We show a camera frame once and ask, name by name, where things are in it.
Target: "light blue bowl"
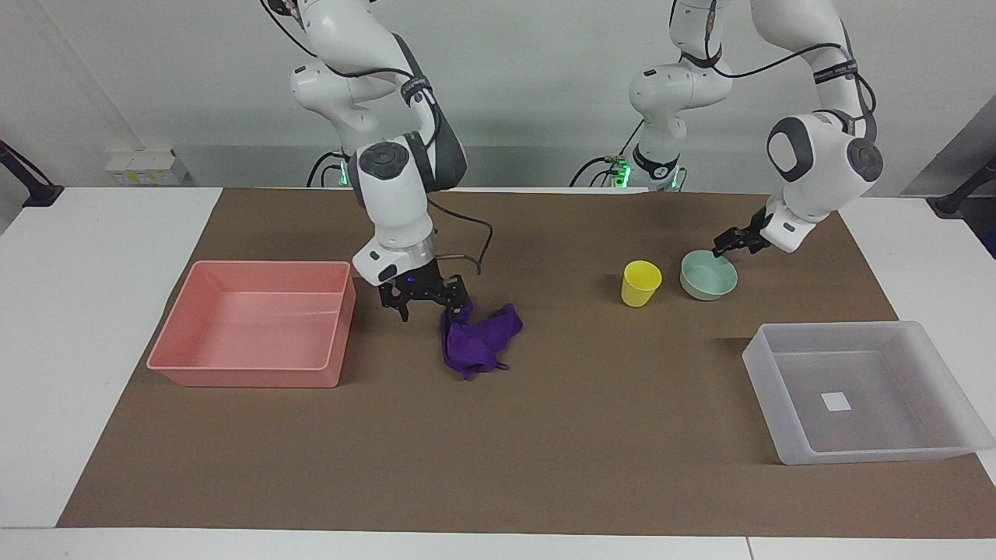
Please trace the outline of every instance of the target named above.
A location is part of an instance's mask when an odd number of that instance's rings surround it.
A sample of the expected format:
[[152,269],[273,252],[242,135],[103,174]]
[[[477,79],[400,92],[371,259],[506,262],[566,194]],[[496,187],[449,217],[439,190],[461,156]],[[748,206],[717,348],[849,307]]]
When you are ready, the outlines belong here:
[[712,251],[694,251],[681,261],[681,287],[701,301],[716,301],[737,287],[737,269]]

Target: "white wall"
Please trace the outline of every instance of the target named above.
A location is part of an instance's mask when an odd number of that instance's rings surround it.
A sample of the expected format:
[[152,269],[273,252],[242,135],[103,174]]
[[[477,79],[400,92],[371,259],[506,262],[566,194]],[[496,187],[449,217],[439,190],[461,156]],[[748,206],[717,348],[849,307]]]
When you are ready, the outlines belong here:
[[[880,97],[888,168],[875,192],[899,193],[996,93],[996,9],[991,0],[836,4]],[[54,60],[58,49],[45,48],[58,41],[31,27],[45,22],[25,25],[19,6],[51,18],[70,47],[62,58],[82,67],[74,77]],[[373,6],[412,46],[468,145],[468,185],[563,184],[583,161],[618,150],[638,120],[629,78],[677,59],[669,9],[667,0]],[[201,184],[300,184],[314,156],[337,143],[289,92],[306,56],[253,0],[6,0],[2,10],[2,136],[65,183],[106,183],[102,151],[134,143],[129,130],[147,147],[177,147]],[[731,11],[725,52],[735,70],[784,54],[756,35],[747,0]],[[90,99],[100,96],[79,86],[88,80],[109,104]],[[816,102],[808,67],[796,61],[739,81],[721,106],[690,112],[689,187],[775,188],[767,133]],[[409,126],[399,101],[377,107],[400,132]]]
[[16,185],[0,182],[0,233],[7,229],[20,212],[21,202],[24,201],[22,198],[27,197],[26,193],[23,197],[21,194]]

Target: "white label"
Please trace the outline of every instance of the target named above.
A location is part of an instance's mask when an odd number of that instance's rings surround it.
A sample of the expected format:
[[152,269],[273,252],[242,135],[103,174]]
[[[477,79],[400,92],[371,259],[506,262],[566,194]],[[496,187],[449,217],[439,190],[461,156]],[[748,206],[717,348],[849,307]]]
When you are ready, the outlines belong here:
[[848,397],[843,393],[823,393],[823,402],[831,413],[842,413],[851,409]]

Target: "black cable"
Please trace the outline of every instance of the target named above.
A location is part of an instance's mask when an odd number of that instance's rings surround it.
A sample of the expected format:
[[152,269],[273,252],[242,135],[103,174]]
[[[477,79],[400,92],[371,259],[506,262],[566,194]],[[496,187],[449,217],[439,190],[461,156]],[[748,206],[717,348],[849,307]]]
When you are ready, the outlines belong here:
[[439,115],[439,106],[435,103],[430,103],[429,106],[432,108],[432,121],[435,123],[435,131],[432,132],[432,138],[429,139],[429,143],[425,147],[432,147],[435,141],[439,138],[439,130],[442,128],[442,118]]
[[866,80],[864,76],[862,76],[861,74],[855,74],[855,77],[858,78],[858,81],[862,84],[862,86],[865,86],[865,89],[868,90],[869,96],[871,97],[871,107],[869,107],[869,114],[874,115],[874,110],[878,109],[878,97],[874,94],[874,89],[872,89],[872,85],[869,84],[868,80]]
[[481,262],[470,255],[441,255],[436,257],[436,260],[467,260],[474,263],[477,267],[477,275],[481,275]]
[[570,187],[574,187],[574,185],[578,183],[578,179],[581,178],[581,175],[584,174],[585,171],[587,171],[592,165],[597,165],[599,163],[608,163],[608,161],[605,157],[596,157],[595,159],[592,159],[588,163],[582,165],[581,169],[578,170],[578,173],[574,175],[573,179],[571,179]]
[[273,20],[273,23],[277,24],[277,27],[279,27],[280,30],[284,32],[284,35],[286,35],[288,39],[290,39],[291,41],[294,41],[295,45],[297,45],[298,47],[300,47],[302,51],[304,51],[304,52],[308,53],[309,55],[311,55],[312,58],[316,58],[316,59],[318,58],[318,55],[316,55],[315,53],[309,51],[308,47],[305,47],[304,45],[302,45],[301,41],[298,41],[296,37],[294,37],[293,35],[291,35],[290,31],[287,31],[287,28],[284,27],[284,24],[280,23],[280,20],[277,19],[277,16],[275,16],[273,14],[273,12],[270,11],[270,7],[266,5],[266,0],[259,0],[259,5],[263,6],[263,9],[266,10],[266,14],[268,16],[270,16],[270,19]]
[[50,179],[48,175],[46,175],[41,169],[39,169],[38,165],[35,165],[30,159],[28,159],[27,157],[25,157],[24,155],[22,155],[19,151],[15,150],[11,145],[9,145],[9,144],[7,144],[5,142],[4,142],[4,145],[7,146],[7,151],[10,151],[11,153],[13,153],[14,156],[17,157],[18,159],[20,159],[21,162],[24,163],[29,169],[31,169],[38,176],[40,176],[42,179],[44,179],[45,182],[49,183],[49,186],[55,186],[55,183],[52,182],[52,179]]
[[315,161],[315,166],[312,167],[312,172],[308,175],[308,182],[305,183],[306,187],[311,188],[312,185],[315,184],[315,176],[318,175],[319,168],[322,166],[322,163],[325,163],[325,160],[330,157],[342,158],[343,155],[338,151],[329,151],[328,153],[325,153],[324,155],[319,157],[318,161]]
[[452,216],[454,218],[461,219],[461,220],[464,220],[464,221],[469,221],[471,223],[476,223],[476,224],[479,224],[479,225],[483,225],[484,227],[488,228],[488,239],[487,239],[487,241],[484,242],[484,247],[481,248],[481,256],[479,256],[477,258],[477,266],[478,267],[483,266],[484,265],[484,257],[487,256],[487,254],[488,254],[488,248],[491,247],[491,240],[494,239],[494,236],[495,236],[495,226],[491,225],[490,223],[488,223],[485,220],[478,219],[478,218],[473,218],[473,217],[470,217],[470,216],[465,216],[465,215],[463,215],[461,213],[454,212],[453,210],[450,210],[448,208],[443,207],[442,205],[440,205],[435,200],[432,200],[431,198],[429,198],[428,200],[429,200],[429,204],[433,208],[439,210],[440,212],[442,212],[442,213],[444,213],[444,214],[446,214],[448,216]]
[[[286,35],[288,39],[293,41],[294,44],[298,46],[298,48],[300,48],[305,53],[308,53],[308,55],[312,58],[316,59],[319,58],[319,56],[310,51],[308,47],[305,47],[301,43],[301,41],[298,41],[296,37],[291,35],[291,32],[288,31],[286,27],[284,27],[284,24],[280,23],[280,20],[277,19],[277,16],[273,13],[272,10],[270,10],[269,6],[266,5],[266,0],[259,0],[259,5],[263,6],[263,9],[266,10],[266,14],[270,16],[270,19],[273,20],[273,23],[276,24],[277,27],[279,27],[280,30],[284,32],[284,35]],[[326,65],[326,68],[331,70],[333,74],[336,74],[343,78],[364,78],[366,76],[371,76],[373,74],[382,74],[382,73],[401,74],[402,76],[408,77],[410,80],[414,80],[415,78],[415,76],[411,72],[406,72],[404,70],[399,70],[397,68],[373,68],[370,70],[364,70],[362,72],[341,72],[339,70],[336,70],[335,68],[332,68],[329,65]]]
[[[844,48],[841,45],[838,45],[837,43],[820,43],[819,45],[813,45],[812,47],[807,47],[807,48],[805,48],[805,49],[803,49],[801,51],[797,51],[795,53],[792,53],[791,55],[789,55],[789,56],[787,56],[787,57],[785,57],[785,58],[783,58],[781,60],[775,61],[775,62],[773,62],[773,63],[771,63],[771,64],[769,64],[767,66],[763,66],[761,68],[758,68],[757,70],[752,70],[750,72],[745,72],[743,74],[726,74],[722,70],[719,70],[718,68],[716,68],[715,65],[712,66],[712,70],[715,71],[716,74],[722,76],[723,78],[731,78],[733,80],[738,80],[740,78],[747,78],[747,77],[750,77],[750,76],[761,74],[762,72],[767,72],[767,71],[771,70],[772,68],[775,68],[777,66],[781,66],[781,65],[783,65],[783,64],[785,64],[785,63],[787,63],[787,62],[789,62],[789,61],[791,61],[791,60],[793,60],[793,59],[795,59],[797,57],[801,57],[803,55],[812,53],[813,51],[818,51],[820,49],[841,49],[841,50],[843,50]],[[708,37],[706,37],[706,39],[705,39],[705,60],[712,60],[712,56],[709,54],[709,39],[708,39]]]
[[[705,27],[705,60],[707,60],[707,61],[712,60],[712,55],[709,53],[709,39],[712,38],[712,24],[715,21],[714,20],[715,17],[716,17],[716,1],[713,0],[712,5],[709,6],[709,23],[707,23],[706,27]],[[820,50],[820,49],[840,49],[842,52],[844,51],[844,47],[841,46],[841,45],[838,45],[837,43],[820,43],[819,45],[813,45],[812,47],[807,47],[807,48],[805,48],[805,49],[803,49],[801,51],[797,51],[795,53],[792,53],[791,55],[789,55],[789,56],[787,56],[787,57],[785,57],[785,58],[783,58],[781,60],[777,60],[777,61],[775,61],[775,62],[773,62],[773,63],[771,63],[771,64],[769,64],[767,66],[763,66],[761,68],[758,68],[757,70],[752,70],[750,72],[745,72],[743,74],[726,74],[722,70],[719,70],[718,68],[716,68],[716,63],[718,63],[718,61],[716,61],[715,63],[712,63],[711,68],[712,68],[713,71],[716,72],[716,74],[722,76],[723,78],[730,78],[730,79],[733,79],[733,80],[737,80],[739,78],[747,78],[749,76],[754,76],[756,74],[761,74],[762,72],[767,72],[767,71],[771,70],[772,68],[775,68],[777,66],[781,66],[781,65],[783,65],[783,64],[791,61],[792,59],[795,59],[797,57],[801,57],[803,55],[812,53],[813,51],[817,51],[817,50]]]
[[322,186],[322,188],[325,188],[325,174],[328,173],[330,169],[335,169],[337,171],[342,171],[343,167],[341,165],[336,164],[336,165],[329,165],[325,169],[322,169],[322,182],[320,183],[320,185]]
[[604,179],[602,179],[602,186],[605,186],[606,185],[606,181],[613,174],[613,171],[614,171],[614,169],[606,169],[605,171],[596,173],[595,176],[592,177],[592,182],[588,183],[588,186],[595,186],[595,181],[599,180],[599,177],[601,177],[601,176],[605,177]]
[[[640,119],[639,124],[636,125],[636,128],[633,130],[632,134],[629,135],[629,140],[626,140],[625,144],[622,145],[622,149],[620,150],[620,153],[619,153],[620,156],[623,156],[625,154],[626,149],[632,143],[632,140],[634,138],[636,138],[636,134],[639,133],[639,130],[642,129],[643,125],[645,125],[645,124],[646,124],[646,120]],[[613,163],[612,167],[609,167],[609,171],[614,171],[614,170],[616,170],[616,164],[615,163]],[[606,181],[608,179],[609,179],[608,177],[602,179],[602,184],[600,186],[605,186],[606,185]]]

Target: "black strap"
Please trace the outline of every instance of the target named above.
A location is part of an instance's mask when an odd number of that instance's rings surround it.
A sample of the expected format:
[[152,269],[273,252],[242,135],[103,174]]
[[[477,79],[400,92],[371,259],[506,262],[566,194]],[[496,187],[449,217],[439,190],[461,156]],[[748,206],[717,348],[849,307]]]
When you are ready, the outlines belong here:
[[424,76],[412,78],[402,84],[401,98],[404,99],[404,104],[411,105],[411,98],[423,90],[432,90],[432,84],[429,84],[429,79]]
[[817,109],[813,113],[826,113],[833,115],[842,123],[841,131],[851,136],[855,135],[855,118],[841,111],[840,109]]
[[689,62],[691,62],[692,64],[694,64],[695,66],[697,66],[699,68],[702,68],[702,69],[716,68],[716,65],[719,64],[719,59],[723,58],[723,47],[722,47],[722,45],[720,45],[719,46],[719,52],[716,53],[715,55],[713,55],[712,58],[710,58],[709,60],[703,60],[703,59],[695,58],[695,57],[693,57],[693,56],[691,56],[691,55],[689,55],[688,53],[685,53],[685,52],[682,52],[681,56],[683,58],[688,59]]
[[415,168],[422,179],[422,186],[425,192],[435,191],[435,175],[432,173],[432,163],[429,161],[428,150],[422,142],[422,135],[419,133],[408,133],[404,135],[408,142],[408,150],[411,151],[411,158],[415,160]]
[[813,80],[816,81],[816,85],[829,82],[830,80],[835,80],[841,76],[852,76],[858,73],[858,61],[848,60],[847,62],[842,62],[836,66],[832,66],[827,70],[821,70],[820,72],[813,73]]
[[639,144],[637,144],[636,148],[632,151],[633,162],[636,163],[640,169],[646,171],[646,174],[650,175],[650,178],[653,180],[664,180],[668,175],[672,174],[678,167],[679,159],[681,159],[681,154],[668,163],[654,161],[640,152]]

